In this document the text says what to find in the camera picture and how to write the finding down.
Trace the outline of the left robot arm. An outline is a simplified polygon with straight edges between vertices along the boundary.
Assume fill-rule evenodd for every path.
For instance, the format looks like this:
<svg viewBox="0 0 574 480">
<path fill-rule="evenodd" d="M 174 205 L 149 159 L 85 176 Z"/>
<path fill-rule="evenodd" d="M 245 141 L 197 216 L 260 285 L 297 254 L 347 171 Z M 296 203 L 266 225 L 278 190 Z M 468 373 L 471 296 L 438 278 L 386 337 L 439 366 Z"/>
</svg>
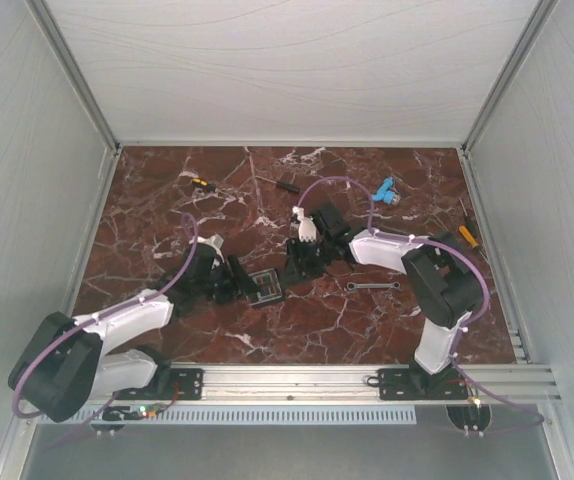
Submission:
<svg viewBox="0 0 574 480">
<path fill-rule="evenodd" d="M 258 292 L 238 258 L 223 256 L 217 240 L 191 242 L 178 269 L 119 304 L 75 317 L 47 315 L 9 374 L 14 414 L 25 417 L 20 403 L 27 401 L 38 414 L 63 422 L 93 397 L 166 395 L 173 383 L 168 358 L 147 346 L 118 349 L 191 313 L 201 299 L 227 305 Z"/>
</svg>

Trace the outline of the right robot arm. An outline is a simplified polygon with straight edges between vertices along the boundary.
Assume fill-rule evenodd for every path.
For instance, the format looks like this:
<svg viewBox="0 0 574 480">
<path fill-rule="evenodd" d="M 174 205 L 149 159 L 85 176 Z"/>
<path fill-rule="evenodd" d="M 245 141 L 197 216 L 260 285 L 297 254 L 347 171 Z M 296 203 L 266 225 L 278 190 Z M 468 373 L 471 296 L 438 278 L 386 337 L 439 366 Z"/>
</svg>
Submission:
<svg viewBox="0 0 574 480">
<path fill-rule="evenodd" d="M 352 228 L 332 204 L 307 215 L 292 208 L 298 233 L 286 241 L 286 263 L 280 275 L 284 287 L 322 277 L 336 261 L 350 266 L 375 266 L 405 275 L 425 317 L 420 342 L 409 373 L 396 380 L 378 376 L 379 387 L 408 390 L 432 397 L 462 377 L 452 365 L 458 331 L 489 302 L 481 274 L 458 249 L 453 235 L 413 236 L 374 227 Z"/>
</svg>

